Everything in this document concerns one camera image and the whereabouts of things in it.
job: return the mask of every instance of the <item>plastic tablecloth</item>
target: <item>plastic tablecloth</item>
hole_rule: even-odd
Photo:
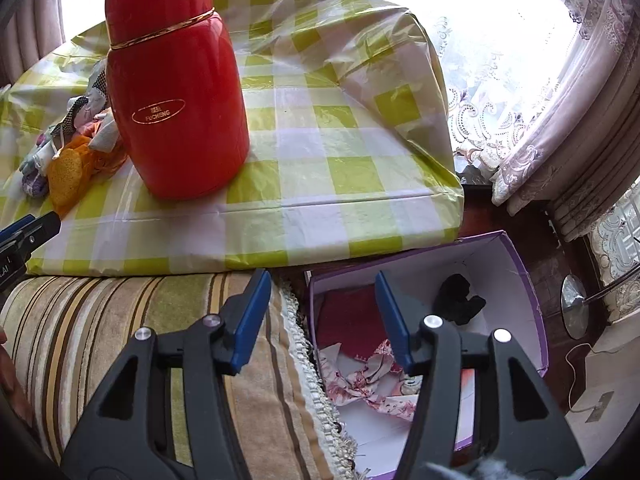
[[[407,9],[381,0],[214,0],[232,38],[251,149],[220,192],[151,196],[130,162],[94,180],[32,273],[217,272],[448,242],[462,220],[442,71]],[[104,23],[60,46],[0,101],[0,224],[51,209],[21,158],[84,93]],[[176,148],[179,149],[179,132]]]

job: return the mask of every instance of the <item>person's hand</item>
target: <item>person's hand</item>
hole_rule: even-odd
[[[24,390],[15,376],[14,362],[11,361],[11,356],[2,346],[4,343],[6,343],[6,334],[4,333],[4,329],[0,326],[0,387],[16,415],[24,420],[29,426],[32,426],[33,410],[27,400],[27,396],[24,394]]]

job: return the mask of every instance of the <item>pile of clothes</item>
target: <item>pile of clothes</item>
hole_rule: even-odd
[[[127,160],[109,107],[105,68],[105,59],[94,66],[84,95],[69,99],[64,119],[38,136],[18,168],[22,190],[35,198],[50,194],[61,218],[86,194],[94,175],[108,178]]]

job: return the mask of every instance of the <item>striped cushion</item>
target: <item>striped cushion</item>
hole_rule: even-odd
[[[140,326],[182,330],[217,312],[250,274],[154,278],[41,276],[21,282],[0,313],[17,376],[36,415],[42,444],[59,461],[82,409]],[[249,364],[225,388],[253,478],[352,478],[353,451],[306,358],[297,301],[274,285]],[[172,374],[176,456],[190,463],[182,375]]]

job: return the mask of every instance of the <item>orange cloth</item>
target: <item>orange cloth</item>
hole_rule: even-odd
[[[53,211],[60,218],[64,218],[86,194],[94,174],[111,176],[127,160],[121,140],[110,153],[89,149],[90,140],[84,135],[74,136],[47,169]]]

